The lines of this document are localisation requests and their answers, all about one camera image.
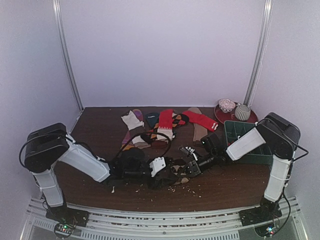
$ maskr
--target argyle sock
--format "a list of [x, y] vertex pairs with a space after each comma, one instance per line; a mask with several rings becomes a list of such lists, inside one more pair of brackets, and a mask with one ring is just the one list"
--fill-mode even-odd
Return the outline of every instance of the argyle sock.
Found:
[[[127, 114], [123, 115], [121, 118], [128, 127], [130, 138], [136, 134], [143, 133], [146, 131], [144, 128], [143, 115], [139, 109], [134, 109], [133, 111], [129, 111]], [[122, 144], [126, 144], [130, 138], [128, 138], [128, 133], [127, 133], [125, 138], [122, 141]], [[136, 136], [132, 140], [132, 144], [134, 145], [134, 147], [137, 147], [139, 149], [150, 147], [150, 145], [146, 143], [141, 138], [141, 136]]]
[[[177, 128], [179, 126], [185, 125], [189, 122], [189, 117], [184, 114], [172, 114], [172, 128]], [[152, 144], [153, 148], [164, 148], [167, 144], [163, 141], [156, 141], [157, 140], [157, 133], [159, 128], [159, 123], [157, 122], [153, 129], [149, 130], [150, 134], [142, 135], [142, 139], [149, 144]]]
[[211, 132], [214, 132], [218, 127], [218, 123], [210, 117], [207, 117], [206, 115], [195, 113], [192, 111], [184, 111], [182, 114], [189, 117], [190, 123], [199, 124]]
[[[196, 114], [202, 114], [200, 109], [197, 107], [190, 107], [188, 111]], [[201, 126], [197, 123], [194, 123], [193, 126], [194, 126], [193, 144], [196, 146], [202, 146], [201, 139], [208, 135], [208, 130], [204, 126]]]

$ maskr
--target wooden table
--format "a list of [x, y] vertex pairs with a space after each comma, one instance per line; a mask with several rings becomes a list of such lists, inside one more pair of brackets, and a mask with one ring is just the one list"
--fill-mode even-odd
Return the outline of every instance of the wooden table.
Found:
[[[134, 107], [87, 107], [78, 120], [72, 136], [86, 142], [100, 157], [112, 159], [121, 147], [127, 132], [121, 115]], [[160, 112], [168, 107], [139, 107], [143, 114]], [[187, 107], [173, 107], [182, 113]], [[214, 108], [200, 108], [203, 114], [213, 117]], [[167, 156], [181, 158], [182, 145], [192, 146], [194, 125], [188, 123], [175, 128], [176, 138]], [[223, 133], [223, 125], [217, 133]], [[196, 150], [204, 154], [203, 148]], [[144, 149], [148, 158], [158, 157], [163, 149]], [[237, 208], [258, 204], [266, 189], [270, 170], [266, 165], [234, 164], [216, 166], [186, 184], [148, 189], [145, 184], [129, 183], [105, 187], [77, 169], [58, 162], [55, 173], [66, 201], [73, 204], [142, 212], [188, 212]]]

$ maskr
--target ceramic bowl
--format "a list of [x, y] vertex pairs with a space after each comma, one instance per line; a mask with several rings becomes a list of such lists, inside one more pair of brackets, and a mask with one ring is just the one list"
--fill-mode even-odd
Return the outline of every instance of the ceramic bowl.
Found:
[[247, 121], [250, 118], [251, 109], [244, 105], [239, 104], [234, 112], [235, 117], [240, 121]]
[[236, 104], [229, 99], [223, 98], [219, 100], [219, 108], [224, 113], [230, 113], [235, 107]]

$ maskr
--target white backdrop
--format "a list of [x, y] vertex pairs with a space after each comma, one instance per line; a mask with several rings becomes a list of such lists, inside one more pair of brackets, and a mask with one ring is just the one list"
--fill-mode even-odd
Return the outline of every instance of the white backdrop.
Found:
[[61, 0], [85, 107], [242, 102], [264, 0]]
[[30, 132], [62, 122], [79, 109], [67, 77], [52, 1], [0, 1], [0, 239], [20, 239], [32, 174], [18, 161]]

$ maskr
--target pile of socks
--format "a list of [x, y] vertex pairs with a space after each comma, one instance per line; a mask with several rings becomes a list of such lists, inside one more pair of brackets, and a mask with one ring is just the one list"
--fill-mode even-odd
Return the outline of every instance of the pile of socks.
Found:
[[[124, 146], [134, 135], [146, 132], [144, 117], [139, 109], [131, 110], [122, 115], [121, 118], [128, 127], [128, 132], [122, 141], [122, 146]], [[151, 130], [146, 134], [136, 136], [124, 150], [133, 147], [139, 149], [148, 147], [163, 148], [167, 145], [168, 138], [170, 140], [174, 139], [175, 134], [173, 129], [185, 125], [188, 122], [194, 123], [194, 143], [199, 142], [202, 137], [208, 134], [208, 131], [214, 132], [218, 127], [216, 121], [201, 114], [200, 110], [196, 107], [191, 107], [180, 114], [174, 113], [173, 109], [166, 109], [161, 111], [160, 114], [152, 112], [146, 114], [145, 118]]]

